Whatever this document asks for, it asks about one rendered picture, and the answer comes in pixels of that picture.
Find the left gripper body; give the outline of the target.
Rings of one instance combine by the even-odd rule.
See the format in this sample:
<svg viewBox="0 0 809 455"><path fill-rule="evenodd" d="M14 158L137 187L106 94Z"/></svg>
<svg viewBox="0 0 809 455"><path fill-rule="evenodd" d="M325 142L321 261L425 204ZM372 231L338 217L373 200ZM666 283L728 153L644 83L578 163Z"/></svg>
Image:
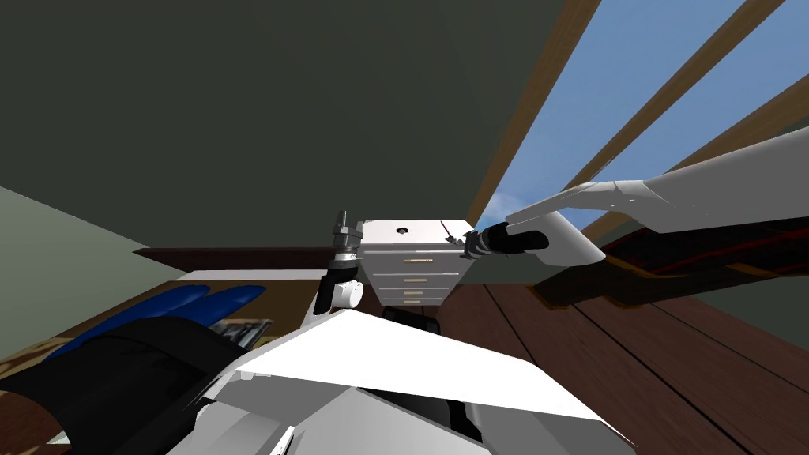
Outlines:
<svg viewBox="0 0 809 455"><path fill-rule="evenodd" d="M339 212L333 228L333 262L338 265L356 265L362 238L362 224L359 224L359 229L351 228L347 222L347 213Z"/></svg>

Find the white drawer cabinet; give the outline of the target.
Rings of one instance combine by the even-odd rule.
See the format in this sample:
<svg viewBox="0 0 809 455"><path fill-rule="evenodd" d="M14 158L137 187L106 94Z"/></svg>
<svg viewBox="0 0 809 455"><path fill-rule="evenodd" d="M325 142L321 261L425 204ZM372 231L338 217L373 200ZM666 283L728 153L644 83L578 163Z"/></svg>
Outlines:
<svg viewBox="0 0 809 455"><path fill-rule="evenodd" d="M464 220L443 220L453 236L465 238L472 226ZM366 251L416 251L456 250L464 253L464 247L451 245L440 220L370 220L363 223L363 238L359 248L359 262Z"/></svg>

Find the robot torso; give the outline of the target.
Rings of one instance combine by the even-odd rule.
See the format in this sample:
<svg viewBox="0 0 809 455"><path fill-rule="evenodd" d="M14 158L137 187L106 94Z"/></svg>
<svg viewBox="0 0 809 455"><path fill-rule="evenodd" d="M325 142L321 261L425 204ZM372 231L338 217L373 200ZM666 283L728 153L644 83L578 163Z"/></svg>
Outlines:
<svg viewBox="0 0 809 455"><path fill-rule="evenodd" d="M636 455L539 367L356 310L238 358L167 455Z"/></svg>

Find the brown framed window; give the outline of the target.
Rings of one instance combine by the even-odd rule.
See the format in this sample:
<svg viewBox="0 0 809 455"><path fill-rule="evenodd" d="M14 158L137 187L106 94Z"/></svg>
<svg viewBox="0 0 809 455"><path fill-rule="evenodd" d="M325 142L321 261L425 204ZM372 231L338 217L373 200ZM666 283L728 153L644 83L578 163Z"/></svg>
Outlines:
<svg viewBox="0 0 809 455"><path fill-rule="evenodd" d="M743 0L602 0L478 223L557 194ZM661 175L809 74L809 0L785 0L599 175Z"/></svg>

